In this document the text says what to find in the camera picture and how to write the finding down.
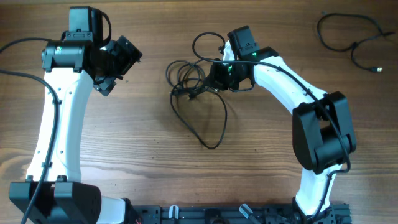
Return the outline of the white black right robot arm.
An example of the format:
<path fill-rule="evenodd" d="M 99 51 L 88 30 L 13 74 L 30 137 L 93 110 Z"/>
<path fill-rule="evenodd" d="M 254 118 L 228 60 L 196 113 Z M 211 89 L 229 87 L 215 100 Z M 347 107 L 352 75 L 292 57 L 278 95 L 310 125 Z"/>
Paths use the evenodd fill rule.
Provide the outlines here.
<path fill-rule="evenodd" d="M 337 174 L 351 169 L 356 138 L 348 100 L 327 93 L 296 74 L 271 47 L 260 48 L 249 26 L 228 33 L 212 61 L 207 82 L 219 90 L 239 91 L 248 79 L 274 95 L 292 116 L 292 146 L 303 167 L 295 208 L 305 222 L 325 216 Z"/>

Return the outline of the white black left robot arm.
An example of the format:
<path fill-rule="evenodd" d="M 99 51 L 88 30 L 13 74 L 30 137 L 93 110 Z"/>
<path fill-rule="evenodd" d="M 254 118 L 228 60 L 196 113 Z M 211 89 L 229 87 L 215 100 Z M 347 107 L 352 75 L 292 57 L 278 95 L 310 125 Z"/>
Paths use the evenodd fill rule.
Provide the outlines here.
<path fill-rule="evenodd" d="M 68 30 L 60 40 L 47 40 L 42 51 L 45 103 L 39 138 L 25 180 L 9 189 L 23 222 L 142 222 L 130 200 L 106 197 L 81 181 L 80 143 L 90 93 L 109 95 L 142 55 L 127 38 L 104 35 L 109 23 L 99 9 L 71 7 Z"/>

